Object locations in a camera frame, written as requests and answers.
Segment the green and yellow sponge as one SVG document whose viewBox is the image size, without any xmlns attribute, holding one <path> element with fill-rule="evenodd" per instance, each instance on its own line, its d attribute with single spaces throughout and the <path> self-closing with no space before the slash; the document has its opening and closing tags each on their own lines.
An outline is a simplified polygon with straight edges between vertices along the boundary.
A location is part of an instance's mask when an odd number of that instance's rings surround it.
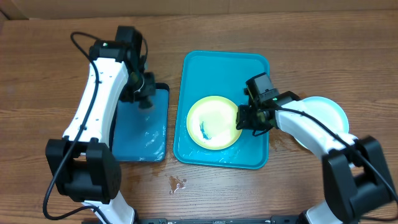
<svg viewBox="0 0 398 224">
<path fill-rule="evenodd" d="M 140 110 L 149 110 L 153 108 L 154 104 L 150 98 L 145 98 L 139 101 L 138 108 Z"/>
</svg>

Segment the yellow-green plate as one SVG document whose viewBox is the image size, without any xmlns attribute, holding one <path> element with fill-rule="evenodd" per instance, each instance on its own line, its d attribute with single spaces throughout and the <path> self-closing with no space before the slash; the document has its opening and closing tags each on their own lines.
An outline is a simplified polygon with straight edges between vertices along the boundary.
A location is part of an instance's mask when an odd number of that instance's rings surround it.
<svg viewBox="0 0 398 224">
<path fill-rule="evenodd" d="M 189 136 L 199 146 L 222 150 L 232 146 L 242 131 L 236 129 L 238 106 L 222 96 L 207 96 L 189 109 L 186 127 Z"/>
</svg>

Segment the light blue plate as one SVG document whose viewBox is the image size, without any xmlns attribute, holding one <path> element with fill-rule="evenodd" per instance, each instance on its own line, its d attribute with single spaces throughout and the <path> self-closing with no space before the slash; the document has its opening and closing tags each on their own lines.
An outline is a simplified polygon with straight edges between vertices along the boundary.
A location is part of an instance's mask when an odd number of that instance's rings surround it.
<svg viewBox="0 0 398 224">
<path fill-rule="evenodd" d="M 299 110 L 312 115 L 329 129 L 338 133 L 349 133 L 349 121 L 345 111 L 333 100 L 322 96 L 311 96 L 301 100 L 299 104 L 290 103 L 284 108 Z"/>
</svg>

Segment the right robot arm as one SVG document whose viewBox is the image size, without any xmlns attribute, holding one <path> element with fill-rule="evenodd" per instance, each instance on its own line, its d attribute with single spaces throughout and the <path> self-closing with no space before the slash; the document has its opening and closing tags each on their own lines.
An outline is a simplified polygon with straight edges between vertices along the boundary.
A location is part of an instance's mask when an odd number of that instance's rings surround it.
<svg viewBox="0 0 398 224">
<path fill-rule="evenodd" d="M 380 143 L 371 136 L 358 139 L 323 124 L 291 91 L 251 93 L 240 105 L 237 129 L 260 136 L 272 128 L 300 141 L 322 162 L 324 202 L 300 214 L 298 223 L 359 223 L 383 205 L 397 201 Z"/>
</svg>

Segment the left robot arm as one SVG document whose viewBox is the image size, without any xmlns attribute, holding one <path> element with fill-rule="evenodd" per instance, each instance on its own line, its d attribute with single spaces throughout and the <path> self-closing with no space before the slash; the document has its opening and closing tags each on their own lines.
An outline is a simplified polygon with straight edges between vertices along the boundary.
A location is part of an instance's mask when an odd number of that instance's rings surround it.
<svg viewBox="0 0 398 224">
<path fill-rule="evenodd" d="M 121 168 L 111 152 L 110 136 L 120 101 L 153 107 L 156 83 L 146 73 L 146 40 L 105 41 L 97 39 L 84 56 L 90 74 L 75 117 L 61 139 L 51 139 L 45 148 L 52 180 L 45 193 L 42 212 L 49 220 L 62 220 L 91 210 L 103 223 L 134 223 L 136 211 L 120 191 Z M 52 190 L 80 202 L 81 207 L 63 215 L 49 214 Z"/>
</svg>

